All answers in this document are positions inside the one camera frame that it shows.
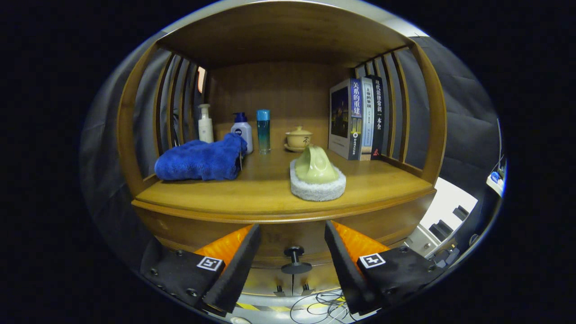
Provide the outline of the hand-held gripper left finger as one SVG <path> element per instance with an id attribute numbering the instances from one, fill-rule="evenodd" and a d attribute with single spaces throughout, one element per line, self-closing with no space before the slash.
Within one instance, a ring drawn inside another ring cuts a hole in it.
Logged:
<path id="1" fill-rule="evenodd" d="M 199 311 L 233 312 L 261 243 L 259 224 L 245 226 L 196 252 L 169 250 L 156 238 L 142 258 L 142 276 Z"/>

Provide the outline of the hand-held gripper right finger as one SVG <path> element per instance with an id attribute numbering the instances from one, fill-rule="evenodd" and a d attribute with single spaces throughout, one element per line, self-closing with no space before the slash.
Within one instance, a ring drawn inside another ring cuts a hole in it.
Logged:
<path id="1" fill-rule="evenodd" d="M 390 248 L 333 220 L 326 221 L 325 241 L 352 313 L 401 304 L 444 272 L 407 246 Z"/>

